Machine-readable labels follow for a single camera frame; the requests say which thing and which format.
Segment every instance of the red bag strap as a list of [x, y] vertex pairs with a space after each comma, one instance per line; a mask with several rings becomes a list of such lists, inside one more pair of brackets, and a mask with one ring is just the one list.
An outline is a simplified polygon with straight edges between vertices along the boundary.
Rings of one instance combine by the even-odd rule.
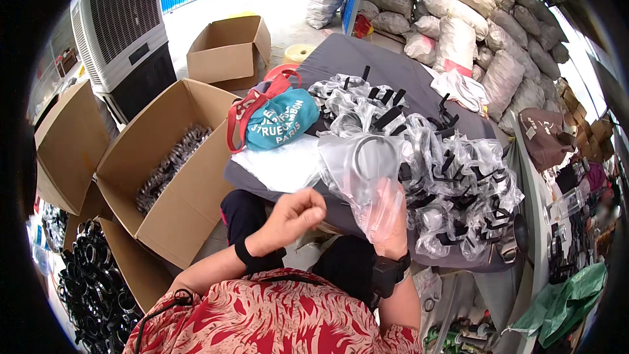
[[[230, 148], [232, 153], [238, 153], [245, 147], [245, 132], [247, 131], [247, 124], [251, 115], [254, 114], [258, 108], [266, 104], [268, 98], [264, 93], [260, 93], [255, 89], [249, 90], [247, 96], [239, 101], [236, 101], [230, 107], [227, 114], [227, 134], [226, 142], [227, 147]], [[236, 122], [240, 124], [240, 148], [236, 149], [233, 144], [233, 133], [236, 128]]]
[[268, 98], [274, 98], [280, 93], [284, 93], [289, 87], [292, 86], [291, 82], [288, 81], [288, 78], [291, 75], [295, 75], [295, 77], [297, 77], [297, 88], [299, 88], [301, 86], [301, 75], [299, 75], [299, 73], [295, 70], [285, 69], [282, 70], [282, 72], [275, 77], [271, 85], [269, 85], [266, 93], [264, 94], [266, 94]]

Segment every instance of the hand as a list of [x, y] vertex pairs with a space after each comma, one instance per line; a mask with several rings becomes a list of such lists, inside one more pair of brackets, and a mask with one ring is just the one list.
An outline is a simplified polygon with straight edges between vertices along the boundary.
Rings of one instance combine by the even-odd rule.
[[404, 196], [404, 188], [402, 185], [399, 185], [398, 189], [402, 193], [403, 199], [391, 233], [387, 239], [373, 244], [376, 254], [390, 258], [391, 260], [399, 260], [406, 256], [406, 252], [408, 251], [408, 241], [406, 238], [406, 197]]
[[265, 256], [295, 242], [307, 229], [316, 229], [326, 211], [323, 196], [310, 187], [285, 194], [264, 226], [247, 237], [245, 246], [254, 257]]

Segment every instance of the red floral shirt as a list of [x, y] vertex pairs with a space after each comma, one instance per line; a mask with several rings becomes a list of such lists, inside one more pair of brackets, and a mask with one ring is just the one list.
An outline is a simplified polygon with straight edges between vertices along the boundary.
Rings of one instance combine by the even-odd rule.
[[[321, 285], [260, 280], [300, 275]], [[151, 314], [172, 303], [164, 295]], [[133, 354], [138, 326], [124, 348]], [[192, 306], [175, 306], [146, 322], [140, 353], [423, 353], [419, 331], [391, 326], [380, 335], [365, 303], [312, 273], [281, 268], [226, 280]]]

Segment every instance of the brown bag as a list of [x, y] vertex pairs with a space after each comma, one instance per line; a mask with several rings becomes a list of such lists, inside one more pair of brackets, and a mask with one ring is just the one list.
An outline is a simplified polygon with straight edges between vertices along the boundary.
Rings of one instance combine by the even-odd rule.
[[574, 152], [577, 139], [563, 131], [563, 115], [525, 108], [518, 115], [524, 145], [538, 171], [561, 164], [567, 152]]

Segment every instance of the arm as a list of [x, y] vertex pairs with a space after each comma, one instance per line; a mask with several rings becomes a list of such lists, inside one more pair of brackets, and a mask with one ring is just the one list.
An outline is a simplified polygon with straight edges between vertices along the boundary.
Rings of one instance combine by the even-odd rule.
[[[401, 185], [399, 188], [402, 194], [404, 194], [404, 189]], [[406, 200], [402, 201], [402, 206], [389, 238], [380, 243], [374, 243], [373, 247], [378, 255], [391, 260], [398, 260], [406, 255], [408, 250]], [[380, 316], [381, 333], [384, 333], [392, 325], [420, 329], [421, 304], [412, 276], [409, 275], [402, 282], [396, 284], [393, 295], [380, 300], [378, 314]]]
[[[295, 194], [283, 195], [269, 219], [245, 240], [245, 247], [254, 257], [265, 256], [287, 246], [307, 229], [316, 229], [326, 214], [321, 194], [305, 188]], [[179, 273], [169, 291], [185, 288], [205, 295], [209, 288], [223, 280], [238, 279], [245, 273], [245, 264], [236, 255], [234, 246], [223, 249]]]

